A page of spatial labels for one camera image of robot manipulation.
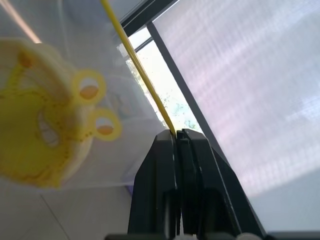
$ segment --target glass pane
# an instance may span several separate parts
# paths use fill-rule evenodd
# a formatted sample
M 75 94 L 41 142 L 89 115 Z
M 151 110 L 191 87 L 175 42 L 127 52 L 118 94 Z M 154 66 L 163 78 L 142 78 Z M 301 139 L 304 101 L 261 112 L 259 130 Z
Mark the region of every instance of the glass pane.
M 145 27 L 129 37 L 129 41 L 134 49 L 143 44 L 147 39 L 151 38 L 148 29 Z
M 137 53 L 137 56 L 145 72 L 150 78 L 154 89 L 159 95 L 166 111 L 168 112 L 175 129 L 180 130 L 188 128 L 198 132 L 202 132 L 195 116 L 193 115 L 185 97 L 179 89 L 176 80 L 172 76 L 155 42 L 152 41 L 148 45 L 146 45 Z M 157 116 L 162 121 L 163 125 L 166 126 L 166 123 L 161 116 L 156 103 L 150 95 L 138 71 L 134 67 L 131 59 L 127 61 L 127 64 L 131 66 L 131 71 L 133 71 L 134 73 L 136 72 L 134 75 L 136 76 L 139 85 L 141 86 L 144 94 L 149 99 Z

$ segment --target frosted window pane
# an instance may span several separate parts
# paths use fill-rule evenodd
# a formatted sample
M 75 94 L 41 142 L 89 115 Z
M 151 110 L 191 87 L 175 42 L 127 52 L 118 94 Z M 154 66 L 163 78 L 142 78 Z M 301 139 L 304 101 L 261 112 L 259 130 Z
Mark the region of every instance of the frosted window pane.
M 320 230 L 320 1 L 180 0 L 154 21 L 267 231 Z

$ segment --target toy eye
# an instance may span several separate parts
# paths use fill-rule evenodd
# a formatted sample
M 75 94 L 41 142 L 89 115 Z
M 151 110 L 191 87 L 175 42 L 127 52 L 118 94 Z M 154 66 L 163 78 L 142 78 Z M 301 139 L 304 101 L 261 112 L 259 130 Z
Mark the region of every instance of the toy eye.
M 114 124 L 106 117 L 98 117 L 95 120 L 95 128 L 99 134 L 107 136 L 113 133 Z
M 79 94 L 85 100 L 94 99 L 99 93 L 98 83 L 91 77 L 83 79 L 79 88 Z
M 92 70 L 79 71 L 73 78 L 75 99 L 83 104 L 96 104 L 106 94 L 104 77 Z
M 121 135 L 122 126 L 117 116 L 105 108 L 97 108 L 91 114 L 93 134 L 103 141 L 113 141 Z

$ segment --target cartoon frog face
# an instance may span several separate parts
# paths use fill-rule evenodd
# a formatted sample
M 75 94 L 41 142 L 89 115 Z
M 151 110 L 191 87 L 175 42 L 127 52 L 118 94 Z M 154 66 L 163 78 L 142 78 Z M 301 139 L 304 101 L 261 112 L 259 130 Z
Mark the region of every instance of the cartoon frog face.
M 78 71 L 69 83 L 60 82 L 63 97 L 37 84 L 22 87 L 22 80 L 37 82 L 26 73 L 40 60 L 20 47 L 8 78 L 0 79 L 6 82 L 0 90 L 0 174 L 19 183 L 58 187 L 75 171 L 70 166 L 86 158 L 93 137 L 113 141 L 122 128 L 110 110 L 95 108 L 106 93 L 95 71 Z M 82 86 L 88 79 L 93 83 Z

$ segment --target yellow cable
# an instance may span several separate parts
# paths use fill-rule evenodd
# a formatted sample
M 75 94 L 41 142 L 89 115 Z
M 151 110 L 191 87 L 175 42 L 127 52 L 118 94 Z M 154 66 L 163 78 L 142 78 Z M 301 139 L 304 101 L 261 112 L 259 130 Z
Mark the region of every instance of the yellow cable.
M 154 86 L 152 85 L 152 83 L 150 82 L 144 68 L 142 67 L 135 50 L 133 49 L 124 29 L 122 28 L 120 22 L 118 21 L 114 11 L 112 10 L 112 7 L 109 3 L 108 0 L 101 0 L 101 4 L 104 8 L 105 13 L 109 16 L 112 25 L 114 27 L 114 29 L 116 30 L 116 32 L 118 33 L 126 51 L 128 52 L 130 58 L 132 59 L 133 64 L 135 65 L 136 69 L 138 70 L 142 80 L 144 81 L 144 84 L 146 85 L 146 87 L 148 88 L 151 96 L 153 97 L 155 104 L 157 105 L 157 107 L 159 108 L 159 111 L 161 113 L 161 115 L 163 116 L 164 121 L 166 122 L 166 124 L 168 125 L 170 131 L 172 132 L 172 134 L 175 136 L 176 135 L 176 131 L 174 128 L 173 123 L 171 122 L 171 119 L 163 105 L 163 103 L 161 102 L 160 97 L 157 95 Z

